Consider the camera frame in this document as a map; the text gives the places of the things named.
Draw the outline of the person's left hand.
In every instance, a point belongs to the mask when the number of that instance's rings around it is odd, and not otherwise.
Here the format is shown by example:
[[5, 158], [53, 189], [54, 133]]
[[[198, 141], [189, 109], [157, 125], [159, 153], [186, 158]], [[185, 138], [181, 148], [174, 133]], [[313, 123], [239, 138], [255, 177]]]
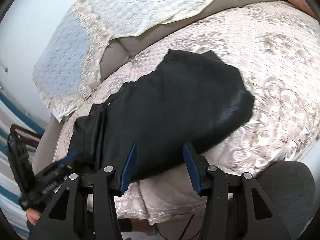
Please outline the person's left hand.
[[39, 221], [42, 213], [39, 212], [38, 210], [35, 210], [33, 208], [29, 208], [25, 211], [26, 218], [28, 222], [32, 225], [35, 226], [37, 222]]

